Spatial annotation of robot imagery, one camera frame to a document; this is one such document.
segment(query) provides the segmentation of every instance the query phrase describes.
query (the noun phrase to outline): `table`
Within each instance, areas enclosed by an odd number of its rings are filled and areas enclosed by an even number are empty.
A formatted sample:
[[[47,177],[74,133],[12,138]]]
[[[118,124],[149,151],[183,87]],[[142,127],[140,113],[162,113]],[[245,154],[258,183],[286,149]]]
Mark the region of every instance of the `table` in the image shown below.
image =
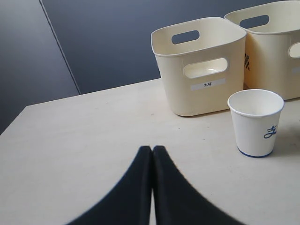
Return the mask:
[[[300,224],[300,101],[286,103],[274,152],[249,158],[229,110],[177,116],[160,79],[27,106],[0,136],[0,224],[67,223],[115,185],[139,146],[157,144],[231,216]]]

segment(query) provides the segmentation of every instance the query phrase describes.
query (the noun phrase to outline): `cream plastic bin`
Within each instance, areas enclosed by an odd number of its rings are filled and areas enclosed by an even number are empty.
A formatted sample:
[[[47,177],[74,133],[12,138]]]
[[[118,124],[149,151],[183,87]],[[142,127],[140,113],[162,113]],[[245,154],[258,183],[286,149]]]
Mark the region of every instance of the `cream plastic bin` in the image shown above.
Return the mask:
[[[196,40],[173,44],[172,37],[198,31]],[[172,111],[193,116],[228,108],[243,89],[246,32],[223,18],[210,17],[156,30],[152,50]]]
[[[266,89],[283,99],[300,97],[300,1],[279,1],[229,13],[225,19],[240,25],[259,17],[266,24],[245,29],[245,84]]]

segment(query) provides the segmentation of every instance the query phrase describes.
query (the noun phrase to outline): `blue logo on cup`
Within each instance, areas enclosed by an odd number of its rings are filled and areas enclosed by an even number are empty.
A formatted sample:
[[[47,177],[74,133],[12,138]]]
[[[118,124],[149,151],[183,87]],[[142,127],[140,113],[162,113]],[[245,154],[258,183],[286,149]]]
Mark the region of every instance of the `blue logo on cup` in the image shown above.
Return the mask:
[[[277,125],[276,125],[276,126],[272,126],[270,129],[267,129],[268,133],[265,134],[263,137],[264,137],[265,139],[267,139],[267,138],[270,138],[270,137],[272,137],[273,135],[275,135],[275,134],[276,134],[276,127],[277,127]]]

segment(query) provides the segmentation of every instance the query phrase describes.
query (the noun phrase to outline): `black object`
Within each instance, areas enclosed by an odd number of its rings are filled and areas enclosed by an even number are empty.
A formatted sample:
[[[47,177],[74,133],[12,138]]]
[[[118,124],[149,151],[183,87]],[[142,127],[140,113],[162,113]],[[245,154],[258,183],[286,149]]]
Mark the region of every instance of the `black object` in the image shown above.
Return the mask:
[[[163,146],[153,150],[157,225],[241,225],[198,193]]]
[[[151,205],[152,152],[141,147],[117,185],[69,225],[148,225]]]

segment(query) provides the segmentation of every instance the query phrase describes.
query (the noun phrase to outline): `paper cup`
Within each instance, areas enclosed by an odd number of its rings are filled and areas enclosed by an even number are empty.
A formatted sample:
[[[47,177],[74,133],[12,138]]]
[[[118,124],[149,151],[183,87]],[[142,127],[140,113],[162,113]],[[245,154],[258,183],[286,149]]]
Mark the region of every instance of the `paper cup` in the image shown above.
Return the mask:
[[[254,158],[268,156],[274,148],[283,99],[268,90],[251,89],[236,92],[227,103],[240,152]]]

